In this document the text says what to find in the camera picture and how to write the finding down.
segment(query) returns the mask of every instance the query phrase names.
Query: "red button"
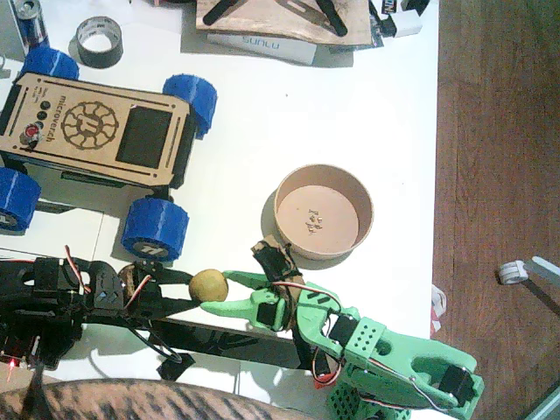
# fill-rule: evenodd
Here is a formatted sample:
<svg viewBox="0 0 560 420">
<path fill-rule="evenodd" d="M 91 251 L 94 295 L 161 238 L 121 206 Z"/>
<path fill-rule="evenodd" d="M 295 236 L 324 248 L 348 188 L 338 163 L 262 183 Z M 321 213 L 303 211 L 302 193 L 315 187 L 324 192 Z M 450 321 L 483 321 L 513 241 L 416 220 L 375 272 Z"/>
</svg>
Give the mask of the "red button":
<svg viewBox="0 0 560 420">
<path fill-rule="evenodd" d="M 27 137 L 33 137 L 38 133 L 39 127 L 37 126 L 37 124 L 29 124 L 27 127 L 25 127 L 25 135 Z"/>
</svg>

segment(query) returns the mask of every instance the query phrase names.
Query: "yellow ball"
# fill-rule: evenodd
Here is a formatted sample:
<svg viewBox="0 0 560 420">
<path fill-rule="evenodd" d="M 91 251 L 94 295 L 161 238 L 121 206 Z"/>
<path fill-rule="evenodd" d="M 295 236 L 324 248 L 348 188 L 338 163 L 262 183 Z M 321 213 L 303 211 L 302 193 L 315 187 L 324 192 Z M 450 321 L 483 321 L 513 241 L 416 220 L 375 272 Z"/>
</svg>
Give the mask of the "yellow ball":
<svg viewBox="0 0 560 420">
<path fill-rule="evenodd" d="M 205 269 L 191 279 L 189 293 L 200 302 L 223 302 L 228 297 L 228 280 L 217 269 Z"/>
</svg>

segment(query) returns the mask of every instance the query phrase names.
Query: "black display screen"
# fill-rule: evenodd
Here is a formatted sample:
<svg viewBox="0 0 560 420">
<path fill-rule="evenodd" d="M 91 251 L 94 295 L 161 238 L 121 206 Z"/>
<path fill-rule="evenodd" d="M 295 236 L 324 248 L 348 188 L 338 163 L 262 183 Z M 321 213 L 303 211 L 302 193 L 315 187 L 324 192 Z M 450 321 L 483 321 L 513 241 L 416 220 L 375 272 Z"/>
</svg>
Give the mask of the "black display screen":
<svg viewBox="0 0 560 420">
<path fill-rule="evenodd" d="M 144 107 L 130 109 L 116 160 L 157 169 L 172 113 Z"/>
</svg>

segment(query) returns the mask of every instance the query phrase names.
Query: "blue wheel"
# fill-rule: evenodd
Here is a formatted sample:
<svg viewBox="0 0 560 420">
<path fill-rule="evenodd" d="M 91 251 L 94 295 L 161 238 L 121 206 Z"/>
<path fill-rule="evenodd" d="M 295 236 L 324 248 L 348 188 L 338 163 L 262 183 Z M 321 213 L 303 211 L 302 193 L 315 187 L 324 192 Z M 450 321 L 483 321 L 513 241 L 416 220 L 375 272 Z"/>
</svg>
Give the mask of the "blue wheel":
<svg viewBox="0 0 560 420">
<path fill-rule="evenodd" d="M 194 109 L 199 129 L 196 138 L 201 139 L 212 127 L 218 93 L 214 86 L 200 77 L 176 74 L 165 81 L 164 94 L 177 96 L 189 102 Z"/>
<path fill-rule="evenodd" d="M 0 228 L 24 231 L 32 221 L 41 187 L 13 169 L 0 168 Z"/>
<path fill-rule="evenodd" d="M 137 199 L 126 218 L 121 244 L 135 256 L 156 261 L 179 258 L 189 216 L 165 199 Z"/>
<path fill-rule="evenodd" d="M 28 52 L 25 56 L 24 66 L 21 68 L 21 74 L 27 72 L 60 77 L 72 81 L 77 81 L 80 75 L 75 59 L 48 46 L 33 48 Z"/>
</svg>

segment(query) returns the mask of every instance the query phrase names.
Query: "white table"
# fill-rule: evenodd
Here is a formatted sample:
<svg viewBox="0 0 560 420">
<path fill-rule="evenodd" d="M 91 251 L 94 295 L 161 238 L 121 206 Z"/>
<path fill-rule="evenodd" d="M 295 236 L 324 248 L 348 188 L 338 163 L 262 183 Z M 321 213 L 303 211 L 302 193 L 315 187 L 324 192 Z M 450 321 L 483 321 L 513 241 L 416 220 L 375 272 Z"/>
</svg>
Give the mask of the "white table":
<svg viewBox="0 0 560 420">
<path fill-rule="evenodd" d="M 213 127 L 203 141 L 195 141 L 185 183 L 172 192 L 175 202 L 191 217 L 183 255 L 174 269 L 192 274 L 208 268 L 260 272 L 250 247 L 273 228 L 269 198 L 280 181 L 301 165 L 337 165 L 369 190 L 374 224 L 363 244 L 338 265 L 327 269 L 302 265 L 305 280 L 336 291 L 344 306 L 356 306 L 362 316 L 395 332 L 429 337 L 438 1 L 432 0 L 422 15 L 423 29 L 418 35 L 386 39 L 384 48 L 355 52 L 353 67 L 336 69 L 267 58 L 180 54 L 178 6 L 153 9 L 142 0 L 134 0 L 132 5 L 124 0 L 49 0 L 43 7 L 51 46 L 64 52 L 85 18 L 107 15 L 122 24 L 121 61 L 103 70 L 80 66 L 81 80 L 158 92 L 167 77 L 188 73 L 206 78 L 217 89 Z M 20 66 L 13 61 L 7 65 L 14 71 Z M 9 87 L 8 80 L 0 80 L 0 103 Z M 130 255 L 121 248 L 117 231 L 131 201 L 145 191 L 76 186 L 56 180 L 55 172 L 34 171 L 36 177 L 52 177 L 48 183 L 36 178 L 44 197 L 79 204 L 86 210 L 36 213 L 25 236 L 0 235 L 0 249 L 62 256 L 62 246 L 67 243 L 76 256 L 107 261 L 117 270 L 128 263 Z M 78 188 L 83 194 L 70 199 Z M 264 212 L 267 202 L 269 211 Z M 184 286 L 167 286 L 165 293 L 188 297 Z M 228 299 L 248 298 L 249 293 L 230 284 Z M 249 328 L 243 320 L 218 318 L 199 309 L 173 318 L 232 330 Z M 156 357 L 150 352 L 139 356 L 144 352 L 134 355 Z M 108 367 L 111 374 L 151 377 L 138 367 L 143 363 L 123 363 L 133 356 L 103 357 L 116 369 Z M 100 375 L 81 368 L 91 360 L 78 360 L 80 369 L 70 367 L 72 360 L 63 360 L 59 377 Z M 234 371 L 241 370 L 237 392 L 294 406 L 277 396 L 272 383 L 267 386 L 258 380 L 266 369 L 277 372 L 276 367 L 232 363 Z M 286 377 L 303 375 L 283 371 Z M 291 387 L 286 389 L 291 389 L 288 395 L 292 398 L 305 400 Z M 315 395 L 310 391 L 309 401 Z M 437 415 L 419 412 L 413 418 Z"/>
</svg>

